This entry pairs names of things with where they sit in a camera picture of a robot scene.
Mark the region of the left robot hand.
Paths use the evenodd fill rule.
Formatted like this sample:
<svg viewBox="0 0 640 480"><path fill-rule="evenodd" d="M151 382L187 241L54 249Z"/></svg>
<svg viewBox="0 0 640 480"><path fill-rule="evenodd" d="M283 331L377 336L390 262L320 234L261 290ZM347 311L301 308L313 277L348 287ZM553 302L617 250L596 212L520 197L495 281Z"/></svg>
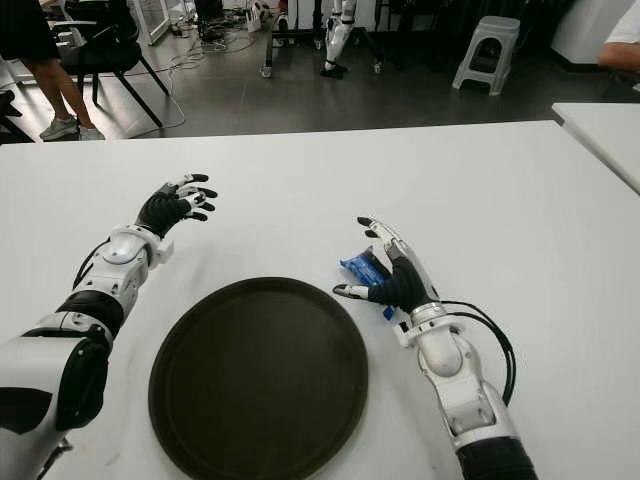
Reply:
<svg viewBox="0 0 640 480"><path fill-rule="evenodd" d="M202 186L208 180L205 174L186 174L166 182L146 200L134 224L164 238L183 220L207 221L207 212L215 211L211 200L218 197Z"/></svg>

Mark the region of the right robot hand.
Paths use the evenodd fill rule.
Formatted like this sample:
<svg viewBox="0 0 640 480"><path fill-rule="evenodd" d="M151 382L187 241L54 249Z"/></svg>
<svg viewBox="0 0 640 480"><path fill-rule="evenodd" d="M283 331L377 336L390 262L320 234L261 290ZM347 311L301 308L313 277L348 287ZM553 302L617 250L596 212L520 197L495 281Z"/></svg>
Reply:
<svg viewBox="0 0 640 480"><path fill-rule="evenodd" d="M333 293L342 297L366 300L380 305L398 307L407 314L430 303L438 303L440 297L415 252L388 224L374 218L357 218L365 228L365 235L377 238L391 261L391 276L381 284L338 284Z"/></svg>

